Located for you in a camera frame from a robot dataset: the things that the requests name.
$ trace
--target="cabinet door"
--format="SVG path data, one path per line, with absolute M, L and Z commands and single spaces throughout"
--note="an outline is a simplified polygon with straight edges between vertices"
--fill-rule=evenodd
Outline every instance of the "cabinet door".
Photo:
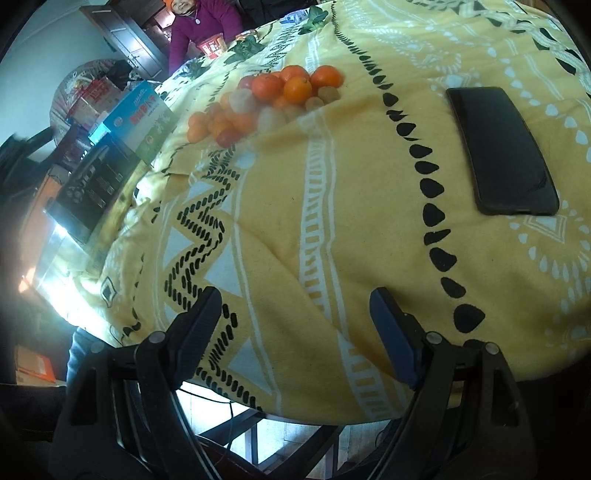
M 145 80 L 167 78 L 168 61 L 139 25 L 109 5 L 80 7 L 80 11 L 117 48 Z

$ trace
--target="white wall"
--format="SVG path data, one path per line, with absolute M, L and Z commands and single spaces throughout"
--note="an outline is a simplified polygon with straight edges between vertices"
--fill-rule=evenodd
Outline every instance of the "white wall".
M 53 95 L 83 63 L 119 58 L 78 11 L 106 0 L 47 0 L 29 19 L 0 63 L 0 145 L 12 134 L 31 137 L 49 126 Z M 36 160 L 55 147 L 40 149 Z

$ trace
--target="table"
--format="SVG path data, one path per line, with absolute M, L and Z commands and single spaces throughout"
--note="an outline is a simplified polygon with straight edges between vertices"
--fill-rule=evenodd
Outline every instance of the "table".
M 264 51 L 162 85 L 178 127 L 138 183 L 98 278 L 72 278 L 113 345 L 166 329 L 200 289 L 223 316 L 195 381 L 316 424 L 395 418 L 398 382 L 368 312 L 388 287 L 425 330 L 497 343 L 517 380 L 589 348 L 591 76 L 548 14 L 501 0 L 342 0 L 324 28 L 261 27 Z M 239 79 L 300 64 L 342 98 L 235 147 L 187 119 Z M 480 214 L 448 87 L 500 86 L 550 169 L 555 217 Z

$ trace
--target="black teardrop pattern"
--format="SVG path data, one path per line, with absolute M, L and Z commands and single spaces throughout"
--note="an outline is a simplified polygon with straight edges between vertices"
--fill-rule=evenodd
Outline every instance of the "black teardrop pattern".
M 466 289 L 451 278 L 443 277 L 441 279 L 441 286 L 445 290 L 445 293 L 453 299 L 461 299 L 466 294 Z
M 443 185 L 433 179 L 422 179 L 419 186 L 423 195 L 428 199 L 439 197 L 445 191 Z
M 452 231 L 449 228 L 446 228 L 445 230 L 439 230 L 437 232 L 425 233 L 425 236 L 423 237 L 423 242 L 425 243 L 425 247 L 432 245 L 432 244 L 436 244 L 437 242 L 440 242 L 445 237 L 447 237 L 451 232 Z
M 453 311 L 453 324 L 462 333 L 473 332 L 485 318 L 485 313 L 467 303 L 458 305 Z
M 443 248 L 439 247 L 433 247 L 429 250 L 429 258 L 431 258 L 431 262 L 440 272 L 448 271 L 457 262 L 455 255 L 449 254 Z
M 414 164 L 414 169 L 422 175 L 429 175 L 430 173 L 439 170 L 439 165 L 429 161 L 420 160 Z
M 419 144 L 411 145 L 408 151 L 412 157 L 416 159 L 425 158 L 427 155 L 431 155 L 431 153 L 433 153 L 432 148 L 424 147 L 423 145 Z
M 384 101 L 385 106 L 392 106 L 398 102 L 398 97 L 396 95 L 392 95 L 392 93 L 384 93 L 382 95 L 382 100 Z
M 413 130 L 415 129 L 415 124 L 409 124 L 408 122 L 402 122 L 401 124 L 396 125 L 396 131 L 398 135 L 401 137 L 409 136 Z
M 404 117 L 406 117 L 406 115 L 403 115 L 402 114 L 402 110 L 400 110 L 400 111 L 398 111 L 398 110 L 388 110 L 386 112 L 386 114 L 390 117 L 390 120 L 392 122 L 399 122 Z
M 445 213 L 432 203 L 426 203 L 423 207 L 423 222 L 427 226 L 436 226 L 445 220 Z
M 375 64 L 370 55 L 367 55 L 367 52 L 359 52 L 355 43 L 351 41 L 347 36 L 345 36 L 339 30 L 339 24 L 336 19 L 336 10 L 335 10 L 335 3 L 332 2 L 331 4 L 331 22 L 335 29 L 335 35 L 344 45 L 347 46 L 351 53 L 356 54 L 359 56 L 359 60 L 362 62 L 365 69 L 368 71 L 370 77 L 372 77 L 373 83 L 376 85 L 377 88 L 384 90 L 382 94 L 382 101 L 387 108 L 393 107 L 398 103 L 399 98 L 394 95 L 393 93 L 388 92 L 388 90 L 393 86 L 393 83 L 385 83 L 386 82 L 386 75 L 377 75 L 382 70 L 378 68 L 377 64 Z M 475 8 L 486 10 L 478 1 L 475 2 Z M 401 122 L 407 115 L 404 113 L 403 110 L 387 110 L 386 115 L 392 122 Z M 397 125 L 396 132 L 399 136 L 403 137 L 407 141 L 416 142 L 418 138 L 410 138 L 409 135 L 416 129 L 416 124 L 410 122 L 403 122 Z M 414 168 L 417 173 L 421 175 L 429 175 L 434 171 L 439 170 L 439 165 L 432 163 L 430 161 L 422 160 L 423 158 L 429 156 L 433 153 L 433 149 L 427 147 L 425 145 L 413 143 L 408 149 L 412 158 L 418 160 L 414 164 Z M 444 187 L 440 183 L 436 182 L 431 178 L 423 178 L 419 182 L 419 187 L 423 195 L 425 197 L 431 199 L 435 198 L 442 193 L 444 193 Z M 436 205 L 432 203 L 426 203 L 423 206 L 423 222 L 428 227 L 434 227 L 440 224 L 442 221 L 445 220 L 445 213 L 442 212 Z M 439 230 L 436 232 L 427 232 L 424 235 L 423 241 L 425 246 L 431 245 L 433 243 L 437 243 L 442 241 L 445 237 L 447 237 L 451 233 L 450 229 Z M 457 257 L 455 255 L 449 254 L 445 250 L 439 247 L 434 247 L 429 251 L 429 257 L 433 263 L 433 265 L 442 272 L 446 272 L 451 269 L 457 262 Z M 443 286 L 443 290 L 449 295 L 451 298 L 458 299 L 463 297 L 466 294 L 466 289 L 448 277 L 441 278 L 441 285 Z M 480 322 L 484 319 L 485 314 L 483 311 L 468 304 L 462 304 L 456 307 L 454 311 L 454 325 L 456 328 L 463 333 L 467 333 L 472 331 L 476 328 Z

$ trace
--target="woman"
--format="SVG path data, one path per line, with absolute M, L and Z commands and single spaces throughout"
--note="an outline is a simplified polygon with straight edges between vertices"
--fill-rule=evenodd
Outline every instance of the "woman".
M 230 42 L 242 31 L 240 15 L 224 0 L 164 0 L 164 3 L 176 15 L 170 41 L 169 74 L 184 63 L 190 41 L 198 45 L 222 33 L 224 40 Z

